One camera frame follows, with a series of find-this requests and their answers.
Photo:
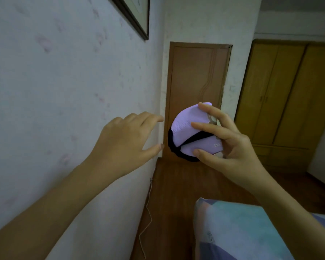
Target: floor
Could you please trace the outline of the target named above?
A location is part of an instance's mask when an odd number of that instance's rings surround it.
[[[325,185],[307,174],[273,174],[305,209],[325,214]],[[199,163],[158,159],[148,208],[153,221],[141,240],[147,259],[192,259],[193,212],[200,197],[259,205],[245,189]],[[143,211],[140,233],[149,223]],[[138,236],[132,260],[144,259]]]

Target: purple face mask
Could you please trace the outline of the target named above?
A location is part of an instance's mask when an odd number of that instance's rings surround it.
[[[221,140],[211,133],[194,129],[191,122],[217,124],[217,119],[203,112],[198,105],[181,111],[168,132],[168,146],[178,157],[188,161],[199,161],[193,155],[194,149],[215,154],[223,150]]]

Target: forearm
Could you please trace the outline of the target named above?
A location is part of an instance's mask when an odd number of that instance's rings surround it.
[[[273,178],[253,194],[295,259],[325,259],[325,228]]]
[[[78,213],[102,189],[81,164],[0,230],[0,259],[45,259]]]

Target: bed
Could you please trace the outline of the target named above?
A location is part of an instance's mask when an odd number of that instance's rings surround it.
[[[200,198],[193,224],[195,260],[294,259],[260,206]]]

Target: hand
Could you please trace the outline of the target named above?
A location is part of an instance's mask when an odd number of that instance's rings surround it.
[[[199,103],[199,109],[216,117],[221,126],[195,122],[192,122],[191,126],[219,137],[225,158],[200,149],[195,149],[194,155],[250,192],[254,192],[260,184],[266,184],[271,176],[260,163],[248,136],[241,134],[234,121],[221,110],[202,103]]]
[[[157,144],[147,150],[143,146],[157,122],[164,118],[148,112],[131,113],[124,119],[117,117],[104,126],[94,149],[84,161],[96,171],[102,181],[108,174],[116,180],[139,168],[163,148]]]

